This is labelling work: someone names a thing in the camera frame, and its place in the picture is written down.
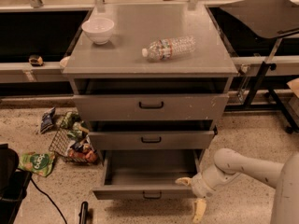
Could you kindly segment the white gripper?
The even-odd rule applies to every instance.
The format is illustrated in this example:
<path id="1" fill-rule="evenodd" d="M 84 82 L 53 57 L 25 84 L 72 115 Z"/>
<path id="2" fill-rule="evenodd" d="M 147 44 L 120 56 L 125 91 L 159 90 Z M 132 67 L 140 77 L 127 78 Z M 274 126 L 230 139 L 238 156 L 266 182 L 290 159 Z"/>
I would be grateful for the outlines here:
<path id="1" fill-rule="evenodd" d="M 212 189 L 203 176 L 198 173 L 196 174 L 192 179 L 189 177 L 181 177 L 178 178 L 175 183 L 177 185 L 183 185 L 188 187 L 191 185 L 191 189 L 193 194 L 198 198 L 208 198 L 211 197 L 215 190 Z M 192 223 L 193 224 L 199 224 L 204 216 L 204 213 L 206 211 L 206 200 L 205 199 L 196 199 L 194 201 L 194 210 L 193 210 L 193 218 Z"/>

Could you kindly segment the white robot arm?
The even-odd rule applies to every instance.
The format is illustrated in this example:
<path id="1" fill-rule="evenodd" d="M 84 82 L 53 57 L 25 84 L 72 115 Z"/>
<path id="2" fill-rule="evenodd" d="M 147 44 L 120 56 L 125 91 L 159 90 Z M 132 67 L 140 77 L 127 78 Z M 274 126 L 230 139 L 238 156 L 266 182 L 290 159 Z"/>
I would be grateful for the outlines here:
<path id="1" fill-rule="evenodd" d="M 217 150 L 213 163 L 202 173 L 175 181 L 189 187 L 197 198 L 192 218 L 194 224 L 201 222 L 206 199 L 216 188 L 232 182 L 240 174 L 275 190 L 270 224 L 299 224 L 299 153 L 293 153 L 285 163 L 279 163 L 242 156 L 230 148 Z"/>

